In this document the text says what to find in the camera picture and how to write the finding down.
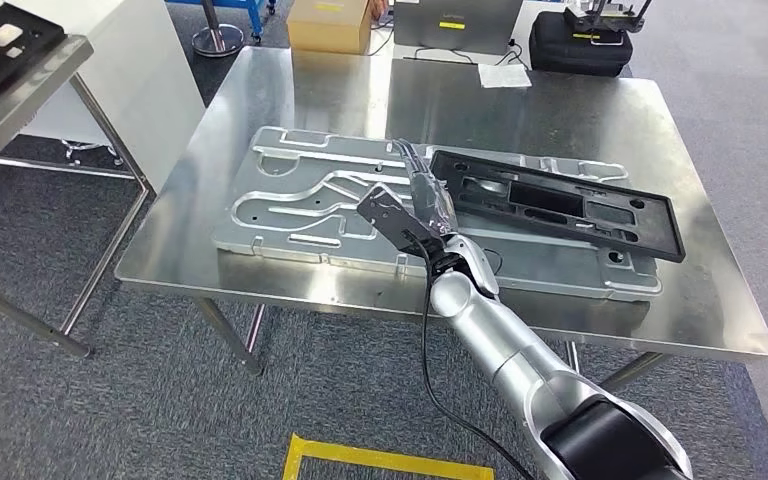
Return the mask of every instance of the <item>yellow floor tape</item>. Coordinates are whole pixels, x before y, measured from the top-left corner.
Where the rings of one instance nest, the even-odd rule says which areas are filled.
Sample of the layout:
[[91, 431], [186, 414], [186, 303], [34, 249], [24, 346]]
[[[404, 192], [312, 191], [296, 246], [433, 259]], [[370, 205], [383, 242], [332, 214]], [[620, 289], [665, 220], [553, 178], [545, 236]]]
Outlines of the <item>yellow floor tape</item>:
[[304, 457], [455, 480], [493, 480], [495, 476], [493, 469], [488, 467], [315, 442], [294, 433], [287, 450], [283, 480], [298, 480]]

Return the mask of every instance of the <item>black cable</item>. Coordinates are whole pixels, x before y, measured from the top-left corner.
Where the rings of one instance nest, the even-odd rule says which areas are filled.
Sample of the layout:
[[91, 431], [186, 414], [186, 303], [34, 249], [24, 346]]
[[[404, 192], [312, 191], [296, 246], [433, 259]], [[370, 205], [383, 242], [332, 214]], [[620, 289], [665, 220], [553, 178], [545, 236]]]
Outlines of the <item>black cable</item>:
[[449, 50], [449, 51], [450, 51], [450, 52], [452, 52], [452, 53], [454, 53], [455, 55], [457, 55], [457, 56], [461, 57], [461, 58], [465, 58], [465, 59], [469, 60], [469, 63], [471, 63], [471, 64], [473, 64], [473, 65], [475, 64], [475, 62], [473, 62], [473, 61], [472, 61], [472, 59], [469, 57], [469, 55], [467, 55], [467, 54], [465, 54], [465, 53], [461, 53], [461, 52], [459, 52], [459, 51], [455, 50], [454, 48], [453, 48], [453, 49], [451, 49], [451, 50]]
[[390, 43], [390, 39], [391, 39], [391, 38], [393, 38], [393, 30], [390, 30], [390, 34], [389, 34], [389, 35], [387, 35], [387, 39], [386, 39], [386, 40], [384, 40], [384, 43], [382, 43], [380, 47], [378, 47], [378, 48], [377, 48], [377, 49], [376, 49], [374, 52], [372, 52], [372, 53], [367, 53], [367, 54], [366, 54], [366, 56], [367, 56], [367, 57], [371, 57], [371, 56], [375, 55], [376, 53], [380, 52], [380, 51], [381, 51], [381, 49], [382, 49], [382, 48], [384, 48], [384, 45], [387, 45], [388, 43]]
[[[416, 50], [414, 50], [412, 59], [413, 60], [424, 60], [424, 59], [419, 58], [419, 57], [416, 56], [417, 53], [419, 53], [419, 52], [421, 52], [423, 50], [437, 50], [437, 48], [436, 47], [419, 47]], [[452, 62], [450, 60], [441, 60], [441, 61], [449, 62], [449, 63], [464, 63], [464, 64], [467, 64], [467, 65], [476, 65], [476, 63], [472, 60], [472, 58], [469, 57], [469, 55], [467, 55], [465, 53], [461, 53], [461, 52], [459, 52], [457, 50], [454, 50], [454, 49], [449, 50], [449, 51], [454, 53], [455, 55], [457, 55], [457, 56], [459, 56], [461, 58], [465, 58], [465, 59], [467, 59], [469, 61], [468, 62]]]
[[413, 51], [413, 59], [414, 60], [422, 60], [421, 58], [417, 57], [416, 54], [423, 51], [423, 50], [433, 50], [432, 47], [419, 47], [416, 50]]
[[516, 41], [515, 41], [515, 40], [511, 40], [511, 42], [513, 42], [513, 43], [511, 44], [511, 46], [512, 46], [512, 47], [517, 47], [517, 48], [519, 48], [519, 52], [517, 52], [517, 53], [514, 53], [514, 58], [516, 58], [517, 60], [519, 60], [519, 63], [521, 63], [521, 64], [522, 64], [523, 68], [525, 68], [526, 70], [531, 70], [530, 68], [528, 68], [528, 65], [526, 65], [526, 64], [525, 64], [525, 62], [522, 60], [522, 52], [523, 52], [523, 50], [522, 50], [522, 45], [520, 45], [520, 44], [516, 43]]
[[512, 53], [513, 53], [514, 55], [516, 55], [516, 52], [514, 52], [514, 51], [509, 51], [508, 53], [506, 53], [506, 54], [505, 54], [505, 56], [504, 56], [504, 57], [500, 58], [498, 62], [494, 63], [494, 64], [493, 64], [493, 66], [501, 65], [501, 64], [502, 64], [502, 62], [504, 62], [504, 61], [505, 61], [505, 59], [506, 59], [506, 58], [508, 58], [508, 56], [509, 56], [510, 54], [512, 54]]
[[496, 250], [493, 250], [492, 248], [485, 248], [484, 251], [494, 253], [496, 254], [497, 257], [499, 257], [499, 266], [496, 267], [495, 270], [493, 270], [493, 275], [496, 275], [497, 273], [499, 273], [500, 270], [502, 270], [502, 264], [505, 263], [505, 258], [502, 256], [501, 253], [497, 252]]
[[387, 20], [386, 22], [384, 22], [382, 24], [379, 24], [379, 25], [376, 25], [376, 26], [370, 28], [370, 30], [381, 30], [382, 28], [389, 26], [391, 23], [393, 23], [393, 19], [392, 18], [390, 20]]
[[419, 248], [419, 251], [422, 252], [422, 258], [425, 260], [425, 268], [426, 268], [426, 277], [425, 277], [425, 305], [422, 307], [422, 348], [420, 350], [420, 354], [422, 356], [422, 377], [425, 382], [425, 391], [428, 393], [428, 397], [431, 399], [431, 403], [434, 404], [435, 407], [437, 407], [437, 410], [439, 410], [443, 415], [449, 418], [449, 420], [455, 422], [456, 424], [460, 425], [462, 428], [474, 433], [479, 438], [487, 442], [491, 447], [496, 449], [497, 452], [499, 452], [500, 455], [505, 457], [505, 460], [508, 461], [508, 463], [511, 464], [512, 467], [517, 471], [517, 473], [520, 474], [520, 476], [526, 480], [534, 480], [534, 477], [531, 476], [530, 473], [528, 473], [528, 470], [525, 469], [525, 467], [522, 466], [519, 461], [514, 458], [513, 455], [510, 454], [507, 450], [505, 450], [505, 447], [499, 444], [496, 440], [493, 439], [490, 435], [485, 433], [480, 428], [476, 427], [475, 425], [469, 423], [468, 421], [464, 420], [463, 418], [459, 417], [456, 413], [450, 411], [446, 407], [444, 407], [439, 400], [437, 400], [437, 396], [434, 394], [434, 390], [431, 388], [431, 379], [428, 375], [428, 354], [426, 352], [427, 350], [427, 344], [428, 344], [428, 307], [431, 304], [431, 286], [433, 285], [432, 281], [432, 266], [431, 266], [431, 258], [428, 255], [428, 250], [425, 249], [425, 246], [422, 245], [422, 243], [417, 239], [414, 235], [410, 234], [409, 232], [406, 232], [408, 236], [410, 237], [410, 240], [414, 243], [414, 245]]

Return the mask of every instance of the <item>metal stand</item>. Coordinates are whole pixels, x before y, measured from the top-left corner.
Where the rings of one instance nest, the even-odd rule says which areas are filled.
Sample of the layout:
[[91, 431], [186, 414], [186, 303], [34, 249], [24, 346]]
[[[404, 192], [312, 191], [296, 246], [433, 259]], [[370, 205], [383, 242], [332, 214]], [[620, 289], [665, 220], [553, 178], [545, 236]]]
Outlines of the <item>metal stand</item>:
[[576, 373], [581, 373], [581, 367], [578, 364], [578, 347], [575, 342], [564, 342], [567, 349], [567, 363]]
[[220, 24], [216, 17], [213, 0], [201, 0], [207, 28], [193, 35], [193, 50], [205, 57], [227, 57], [240, 51], [244, 45], [245, 34], [239, 28]]
[[15, 307], [13, 304], [1, 297], [0, 314], [4, 315], [5, 317], [12, 318], [18, 324], [31, 330], [40, 337], [60, 345], [72, 355], [86, 357], [92, 351], [90, 347], [72, 340], [63, 333], [60, 333], [59, 331], [51, 328], [42, 320], [24, 310], [19, 309], [18, 307]]
[[100, 168], [81, 167], [79, 165], [62, 165], [62, 164], [46, 163], [46, 162], [39, 162], [39, 161], [33, 161], [33, 160], [8, 159], [8, 158], [0, 158], [0, 165], [31, 168], [36, 170], [49, 170], [49, 171], [79, 173], [79, 174], [85, 174], [85, 175], [105, 176], [105, 177], [112, 177], [112, 178], [133, 179], [133, 180], [136, 180], [136, 182], [139, 184], [140, 193], [137, 195], [137, 198], [131, 204], [131, 208], [128, 210], [127, 214], [125, 215], [125, 219], [122, 220], [122, 223], [119, 225], [119, 228], [116, 230], [116, 233], [113, 235], [113, 239], [110, 241], [110, 243], [107, 246], [107, 249], [105, 249], [104, 253], [102, 254], [98, 264], [96, 264], [95, 268], [93, 269], [93, 272], [90, 275], [89, 280], [87, 280], [87, 283], [84, 285], [84, 288], [81, 290], [81, 293], [78, 295], [78, 299], [75, 300], [75, 303], [72, 306], [72, 309], [69, 311], [69, 315], [67, 315], [66, 320], [60, 326], [59, 330], [51, 328], [48, 324], [46, 324], [42, 320], [25, 312], [24, 310], [21, 310], [13, 306], [11, 303], [7, 302], [1, 297], [0, 297], [0, 314], [16, 321], [17, 323], [21, 324], [24, 327], [29, 328], [31, 331], [43, 337], [44, 339], [55, 342], [56, 344], [66, 349], [67, 352], [73, 355], [79, 355], [79, 356], [85, 357], [89, 355], [90, 348], [87, 347], [86, 345], [76, 342], [75, 340], [72, 340], [71, 338], [69, 338], [69, 334], [72, 332], [72, 328], [75, 326], [75, 322], [77, 322], [78, 317], [80, 317], [81, 313], [84, 311], [84, 308], [86, 307], [87, 302], [89, 301], [90, 297], [95, 291], [96, 286], [98, 285], [98, 282], [101, 279], [101, 276], [104, 274], [108, 265], [110, 265], [110, 261], [113, 258], [113, 255], [116, 253], [116, 250], [119, 248], [119, 245], [122, 243], [122, 240], [125, 238], [125, 235], [127, 234], [128, 229], [130, 229], [131, 225], [133, 225], [134, 219], [136, 219], [137, 214], [140, 211], [140, 208], [142, 208], [143, 203], [145, 203], [146, 198], [148, 198], [148, 195], [152, 190], [145, 176], [142, 174], [139, 167], [137, 167], [137, 164], [134, 161], [133, 157], [131, 156], [131, 152], [128, 150], [128, 147], [125, 145], [125, 143], [122, 141], [122, 138], [116, 132], [116, 129], [113, 127], [113, 124], [110, 122], [110, 119], [107, 118], [107, 115], [105, 115], [104, 112], [102, 111], [101, 106], [98, 104], [95, 97], [93, 97], [92, 93], [90, 93], [89, 89], [87, 88], [87, 85], [84, 83], [81, 76], [79, 74], [75, 74], [70, 79], [70, 83], [72, 87], [75, 89], [75, 91], [78, 93], [78, 96], [81, 98], [81, 101], [83, 101], [84, 105], [87, 107], [87, 110], [89, 110], [90, 114], [95, 119], [96, 123], [98, 123], [98, 126], [101, 128], [101, 131], [104, 132], [108, 140], [111, 141], [111, 143], [113, 144], [113, 147], [116, 149], [116, 152], [119, 154], [119, 157], [125, 162], [125, 166], [128, 168], [128, 171], [130, 173], [121, 172], [117, 170], [105, 170]]
[[644, 353], [614, 372], [600, 386], [609, 392], [615, 392], [670, 358], [672, 356], [665, 353]]
[[62, 139], [60, 140], [60, 143], [66, 147], [66, 160], [69, 160], [70, 165], [81, 164], [80, 160], [72, 160], [72, 154], [75, 152], [83, 152], [85, 150], [93, 150], [96, 148], [107, 148], [107, 151], [110, 153], [110, 155], [113, 156], [113, 165], [119, 167], [124, 163], [124, 161], [119, 158], [119, 155], [116, 155], [116, 151], [113, 150], [113, 147], [110, 145], [99, 145], [97, 143], [77, 143]]
[[[570, 368], [577, 373], [581, 373], [581, 367], [578, 361], [578, 346], [575, 342], [564, 342], [564, 347], [567, 350], [567, 363]], [[649, 370], [657, 367], [670, 358], [672, 358], [671, 355], [664, 353], [647, 352], [641, 354], [626, 366], [612, 373], [611, 376], [600, 384], [600, 386], [609, 392], [615, 392], [637, 380]]]
[[262, 374], [263, 366], [251, 352], [254, 349], [254, 342], [257, 339], [257, 332], [260, 329], [260, 322], [263, 319], [263, 312], [266, 307], [262, 304], [257, 306], [254, 318], [252, 319], [251, 328], [249, 328], [248, 337], [246, 337], [246, 342], [243, 343], [237, 335], [237, 332], [234, 331], [234, 326], [231, 325], [231, 322], [229, 322], [227, 318], [225, 318], [225, 315], [222, 314], [213, 300], [203, 297], [194, 297], [193, 301], [198, 305], [199, 309], [201, 309], [201, 312], [207, 318], [208, 323], [216, 329], [219, 336], [225, 340], [225, 343], [231, 347], [231, 350], [233, 350], [237, 358], [243, 362], [246, 370], [252, 375]]

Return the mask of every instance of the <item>cardboard box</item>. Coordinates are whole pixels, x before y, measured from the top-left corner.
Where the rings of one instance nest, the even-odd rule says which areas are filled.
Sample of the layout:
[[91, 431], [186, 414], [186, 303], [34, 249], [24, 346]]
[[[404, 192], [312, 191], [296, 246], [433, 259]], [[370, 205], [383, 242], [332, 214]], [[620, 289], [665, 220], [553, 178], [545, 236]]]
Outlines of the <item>cardboard box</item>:
[[287, 18], [290, 46], [299, 50], [366, 53], [369, 0], [296, 0]]

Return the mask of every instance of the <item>white paper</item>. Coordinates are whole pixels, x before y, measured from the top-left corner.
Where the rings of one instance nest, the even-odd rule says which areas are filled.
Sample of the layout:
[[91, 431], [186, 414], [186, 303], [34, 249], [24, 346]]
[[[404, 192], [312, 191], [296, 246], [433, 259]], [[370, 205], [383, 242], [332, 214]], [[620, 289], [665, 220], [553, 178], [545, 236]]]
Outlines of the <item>white paper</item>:
[[484, 88], [530, 87], [531, 80], [523, 65], [478, 64], [478, 76]]

